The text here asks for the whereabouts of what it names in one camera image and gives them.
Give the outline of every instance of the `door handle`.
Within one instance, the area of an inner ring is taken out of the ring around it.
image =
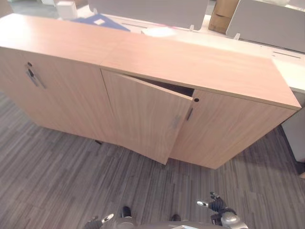
[[[36,87],[39,87],[38,83],[36,82],[35,78],[32,77],[30,71],[26,72],[27,76],[30,78],[30,80],[33,82],[33,84],[35,84]]]
[[[36,84],[39,86],[39,84],[44,88],[47,89],[44,83],[41,81],[40,77],[35,73],[34,68],[30,62],[28,62],[25,67],[28,69],[28,74],[30,75],[31,79],[34,79]]]
[[[190,112],[189,112],[189,114],[188,114],[188,116],[187,116],[187,118],[186,118],[186,121],[189,121],[189,119],[190,119],[192,113],[193,113],[193,108],[191,108],[191,110],[190,110]]]

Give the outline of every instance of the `shoe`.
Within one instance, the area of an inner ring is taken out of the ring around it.
[[[174,214],[170,221],[181,221],[181,217],[178,214]]]
[[[128,206],[124,206],[122,209],[121,217],[131,217],[132,216],[132,211]]]

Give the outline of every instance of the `wooden cabinet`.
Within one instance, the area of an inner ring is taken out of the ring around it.
[[[99,67],[29,52],[23,55],[70,123],[71,129],[62,131],[116,143],[112,110]]]
[[[102,70],[118,128],[118,144],[166,164],[192,98]]]
[[[0,89],[34,122],[163,164],[217,168],[300,109],[267,58],[17,14],[0,31]]]
[[[67,128],[63,112],[28,75],[22,53],[4,48],[0,48],[0,53],[0,89],[36,124],[57,130]]]
[[[1,63],[5,92],[38,125],[116,143],[98,67],[13,50],[1,50]]]
[[[295,110],[195,90],[192,114],[170,155],[218,168],[291,116]]]

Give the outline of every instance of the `cabinet top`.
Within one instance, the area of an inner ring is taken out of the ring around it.
[[[0,47],[298,110],[271,59],[70,21],[10,14]]]

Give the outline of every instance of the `gray striped carpet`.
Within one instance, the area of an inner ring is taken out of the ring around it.
[[[252,229],[305,228],[305,180],[280,127],[217,170],[172,159],[163,166],[36,126],[0,93],[0,229],[81,229],[95,215],[118,217],[124,205],[139,224],[174,213],[210,222],[212,212],[195,204],[209,191]]]

